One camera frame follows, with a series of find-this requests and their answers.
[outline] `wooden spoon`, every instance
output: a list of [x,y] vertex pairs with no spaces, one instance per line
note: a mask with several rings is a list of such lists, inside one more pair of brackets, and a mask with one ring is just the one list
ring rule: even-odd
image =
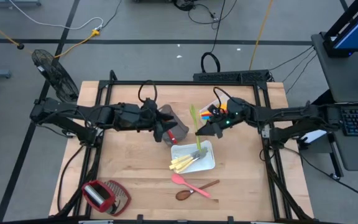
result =
[[[200,187],[199,189],[205,189],[205,188],[210,187],[217,183],[219,183],[219,180],[215,180],[214,182],[206,184],[206,185]],[[192,195],[194,192],[195,192],[194,190],[182,190],[177,193],[176,198],[177,198],[177,200],[184,200],[184,199],[190,197],[190,195]]]

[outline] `gray floor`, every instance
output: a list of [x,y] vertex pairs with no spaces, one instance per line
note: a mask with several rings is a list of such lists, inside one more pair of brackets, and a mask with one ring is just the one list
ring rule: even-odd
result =
[[[65,24],[73,1],[42,1],[42,7],[28,7],[24,10],[40,22]],[[219,14],[222,1],[200,2]],[[117,3],[118,1],[108,0],[81,0],[73,26],[81,25],[93,16],[107,19]],[[227,1],[228,6],[232,3],[233,0]],[[268,3],[268,0],[239,1],[230,16],[222,22],[219,39],[255,40]],[[311,34],[328,29],[342,12],[339,0],[275,1],[262,39],[310,41]],[[209,19],[203,9],[197,9],[194,17],[199,20]],[[72,30],[68,39],[84,39],[96,26],[97,22],[93,22],[82,30]],[[36,25],[15,9],[7,8],[0,8],[0,28],[18,39],[59,39],[63,32],[60,28]],[[144,0],[140,4],[123,0],[117,17],[102,31],[101,36],[97,37],[101,40],[213,38],[214,31],[210,26],[194,24],[189,21],[186,12],[157,0]],[[45,49],[54,54],[57,44],[26,44],[26,47],[32,50]],[[86,44],[76,48],[60,61],[77,85],[84,80],[107,79],[110,69],[114,69],[120,80],[191,80],[193,73],[201,71],[201,55],[211,47],[203,44]],[[221,61],[222,70],[247,70],[253,48],[253,45],[217,45],[214,53]],[[272,68],[306,48],[307,46],[261,45],[252,68]],[[276,81],[282,81],[300,60],[301,58],[274,70]],[[0,80],[1,202],[30,123],[32,103],[39,96],[44,79],[32,64],[29,55],[10,44],[0,44],[0,68],[10,69],[13,73],[11,79]],[[213,71],[213,62],[206,61],[206,68]],[[302,69],[303,66],[298,67],[286,80],[286,89],[292,85]],[[287,95],[288,102],[290,106],[303,105],[306,100],[313,101],[327,88],[316,58]],[[53,97],[53,90],[48,94]],[[325,139],[320,141],[321,143],[312,146],[311,150],[328,146],[323,142]],[[36,129],[5,221],[42,218],[48,215],[64,148],[65,139],[47,130]],[[332,172],[327,154],[307,152],[305,155],[318,167]],[[358,195],[307,165],[305,175],[317,218],[327,222],[358,223]],[[358,172],[345,172],[343,182],[358,189]]]

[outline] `white plate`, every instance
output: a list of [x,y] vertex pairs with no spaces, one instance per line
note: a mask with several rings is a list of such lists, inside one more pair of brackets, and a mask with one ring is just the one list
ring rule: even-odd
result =
[[[206,147],[208,149],[208,152],[206,153],[205,157],[194,161],[194,163],[192,163],[192,165],[190,165],[183,172],[181,172],[181,174],[214,169],[215,158],[214,158],[214,152],[212,150],[211,142],[208,140],[201,142],[201,148],[203,147]],[[197,151],[197,144],[189,144],[184,146],[173,145],[171,147],[172,160],[178,159],[179,157],[185,155],[189,155],[196,151]]]

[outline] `pink spoon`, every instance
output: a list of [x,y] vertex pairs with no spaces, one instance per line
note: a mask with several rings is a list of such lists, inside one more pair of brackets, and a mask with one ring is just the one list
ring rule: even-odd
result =
[[189,188],[191,188],[191,189],[197,191],[198,193],[204,195],[205,197],[208,197],[208,198],[211,197],[211,195],[210,195],[209,193],[205,192],[204,190],[198,189],[198,188],[196,188],[196,187],[194,187],[194,186],[192,186],[192,185],[190,185],[190,184],[187,184],[186,181],[184,180],[184,178],[183,178],[181,175],[179,175],[179,174],[172,174],[172,181],[173,181],[175,184],[184,184],[184,185],[186,185],[187,187],[189,187]]

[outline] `black desk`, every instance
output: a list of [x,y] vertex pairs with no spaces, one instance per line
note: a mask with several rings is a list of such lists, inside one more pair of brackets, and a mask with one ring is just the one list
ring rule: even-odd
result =
[[[322,36],[312,35],[311,40],[329,87],[329,90],[316,100],[319,101],[317,104],[358,103],[358,52],[349,58],[329,58],[323,47]],[[336,131],[332,135],[345,169],[358,170],[358,137],[345,136],[342,131]],[[338,167],[335,167],[337,161],[333,159],[333,155],[331,159],[338,175]]]

